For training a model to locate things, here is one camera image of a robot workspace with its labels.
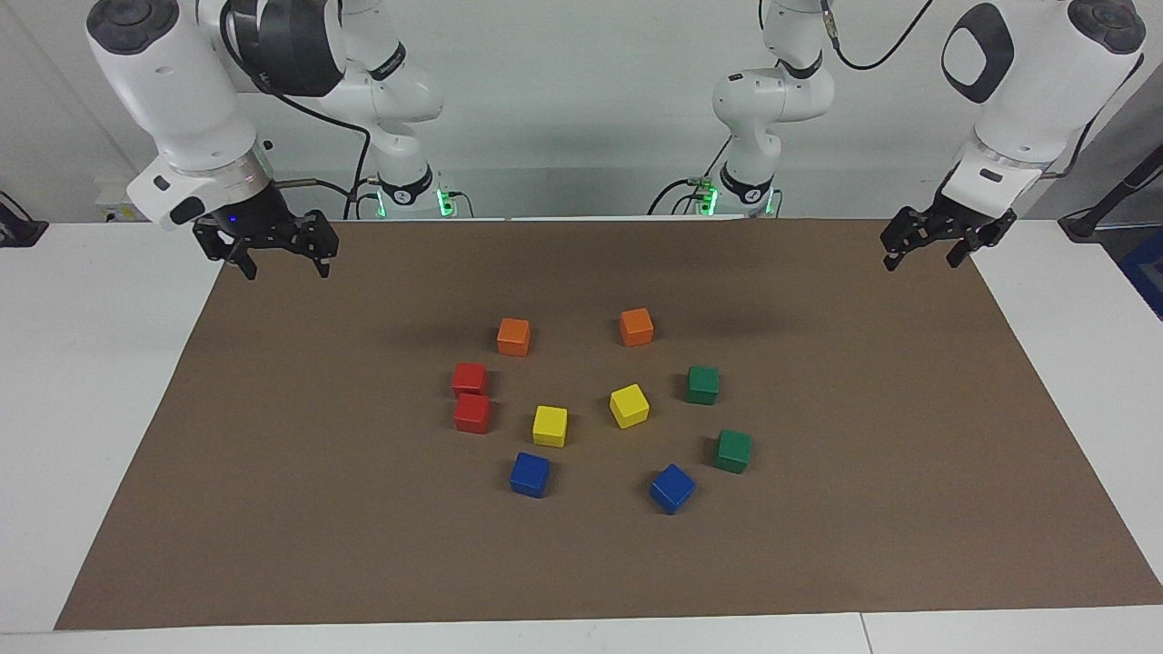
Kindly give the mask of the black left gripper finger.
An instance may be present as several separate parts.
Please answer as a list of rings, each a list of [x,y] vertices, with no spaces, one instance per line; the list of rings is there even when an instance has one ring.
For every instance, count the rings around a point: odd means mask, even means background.
[[[977,250],[996,247],[1001,237],[1003,235],[996,232],[968,232],[950,253],[947,253],[948,265],[952,269],[959,268]]]
[[[889,272],[894,272],[906,255],[928,244],[925,235],[926,220],[916,209],[898,209],[889,220],[880,235],[885,250],[883,264]]]

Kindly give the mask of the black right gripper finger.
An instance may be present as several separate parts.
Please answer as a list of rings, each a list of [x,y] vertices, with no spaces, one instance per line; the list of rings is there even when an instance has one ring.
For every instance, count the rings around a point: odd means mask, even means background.
[[[245,239],[227,242],[216,223],[212,221],[195,221],[193,235],[209,261],[224,262],[237,268],[248,280],[256,279],[258,268],[249,253],[250,246]]]
[[[338,235],[323,212],[311,209],[293,219],[293,253],[308,258],[321,278],[331,273],[331,260],[338,253]]]

